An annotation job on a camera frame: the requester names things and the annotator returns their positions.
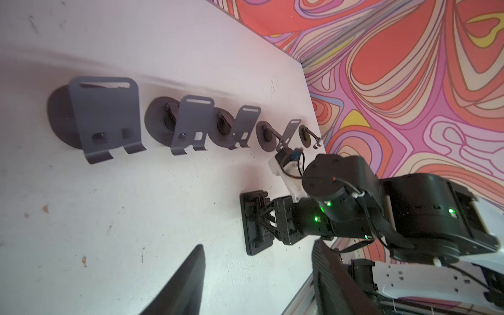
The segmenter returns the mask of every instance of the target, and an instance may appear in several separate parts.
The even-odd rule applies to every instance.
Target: black round disc
[[[147,107],[144,122],[147,132],[157,142],[167,147],[171,146],[173,139],[173,128],[175,130],[175,121],[170,116],[167,104],[175,103],[180,106],[180,102],[171,97],[158,97],[154,99]]]
[[[309,148],[311,146],[311,137],[305,125],[299,126],[299,137],[301,138],[301,143],[303,143],[305,148]]]
[[[277,147],[277,138],[272,137],[270,141],[266,139],[265,130],[263,126],[270,126],[266,121],[259,121],[256,125],[257,141],[261,148],[266,152],[273,152]]]
[[[54,134],[76,149],[82,149],[68,85],[56,89],[47,99],[47,117]]]
[[[229,137],[231,137],[231,128],[233,127],[234,117],[227,110],[215,107],[210,118],[210,130],[208,136],[213,143],[219,147],[227,148]]]

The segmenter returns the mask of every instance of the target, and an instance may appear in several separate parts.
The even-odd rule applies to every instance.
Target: mounting hook
[[[301,142],[303,143],[303,145],[304,145],[305,148],[309,148],[310,145],[311,145],[310,135],[312,137],[314,137],[315,141],[316,141],[315,144],[313,145],[313,148],[314,149],[318,149],[319,147],[321,147],[322,145],[320,144],[320,140],[321,140],[320,137],[317,137],[317,135],[314,134],[305,125],[302,124],[301,126],[299,126],[299,137],[301,138]]]

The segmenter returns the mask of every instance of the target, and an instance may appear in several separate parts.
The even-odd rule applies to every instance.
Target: black mounting plate
[[[273,245],[275,237],[257,223],[257,212],[270,203],[265,191],[240,194],[241,219],[245,234],[245,247],[249,256],[254,256]]]

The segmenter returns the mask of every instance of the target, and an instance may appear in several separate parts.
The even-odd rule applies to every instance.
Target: black cable
[[[362,240],[359,243],[355,243],[353,245],[348,246],[347,248],[340,250],[339,253],[340,254],[349,253],[351,251],[358,250],[360,248],[366,247],[366,246],[371,245],[373,243],[374,243],[374,239]]]
[[[459,267],[455,267],[453,265],[447,265],[446,267],[448,267],[450,269],[453,269],[453,270],[457,270],[458,272],[460,272],[464,276],[466,276],[468,278],[471,278],[472,280],[474,280],[475,282],[477,282],[479,285],[481,285],[482,287],[486,288],[488,291],[493,291],[493,292],[502,294],[502,292],[500,292],[498,289],[495,289],[494,287],[491,287],[491,286],[487,285],[486,283],[478,280],[476,277],[474,277],[473,275],[471,275],[467,271],[465,271],[463,269],[460,269]]]
[[[383,247],[390,250],[390,247],[382,241],[382,238],[380,237],[379,233],[377,232],[376,228],[374,227],[373,222],[371,221],[371,216],[369,215],[369,210],[367,209],[367,206],[366,206],[366,202],[364,201],[364,198],[362,198],[362,202],[357,201],[357,203],[359,203],[360,206],[364,209],[364,213],[366,214],[366,220],[367,220],[367,223],[369,224],[369,228],[371,229],[371,235],[373,236],[373,238],[378,239],[378,241],[380,241],[380,243],[382,243]]]
[[[301,156],[303,157],[303,172],[304,172],[304,161],[305,161],[306,159],[304,158],[304,152],[303,152],[303,151],[301,151]]]
[[[287,175],[288,177],[290,178],[293,178],[293,179],[320,179],[320,178],[330,178],[332,179],[332,181],[339,181],[349,187],[351,187],[356,193],[358,194],[361,194],[361,192],[355,188],[354,185],[350,184],[349,182],[347,182],[346,180],[342,179],[342,178],[339,178],[339,177],[334,177],[334,176],[294,176],[294,175],[291,175],[289,173],[287,173],[287,171],[284,169],[283,165],[285,163],[285,161],[287,160],[287,158],[289,157],[290,155],[286,154],[282,161],[280,162],[280,168],[282,169],[282,172]]]
[[[301,173],[301,169],[299,168],[299,160],[297,160],[297,170],[299,172],[299,175],[303,176],[303,173]]]

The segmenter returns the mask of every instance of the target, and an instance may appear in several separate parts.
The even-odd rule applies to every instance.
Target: white board
[[[273,153],[254,133],[249,149],[207,138],[208,151],[173,156],[143,116],[156,97],[196,94],[318,134],[298,62],[203,0],[12,0],[0,4],[0,69],[0,313],[138,314],[199,243],[201,314],[283,311],[311,273],[315,238],[247,256],[238,199],[288,194]],[[54,135],[47,98],[79,75],[139,84],[146,151],[90,165]]]

